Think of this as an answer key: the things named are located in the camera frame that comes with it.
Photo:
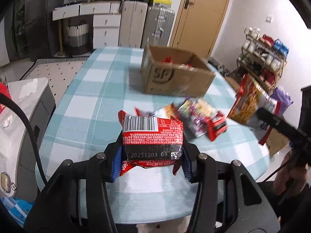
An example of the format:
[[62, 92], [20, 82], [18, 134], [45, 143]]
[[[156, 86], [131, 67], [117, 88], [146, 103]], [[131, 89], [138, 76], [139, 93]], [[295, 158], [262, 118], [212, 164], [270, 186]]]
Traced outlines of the person's right hand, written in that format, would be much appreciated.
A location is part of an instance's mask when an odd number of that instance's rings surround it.
[[306, 164], [304, 167], [293, 167], [288, 163], [284, 166], [276, 175], [273, 182], [273, 191], [276, 196], [281, 196], [286, 191], [286, 183], [291, 179], [294, 180], [293, 191], [290, 196], [297, 196], [303, 191], [309, 189], [307, 179], [309, 177], [309, 165]]

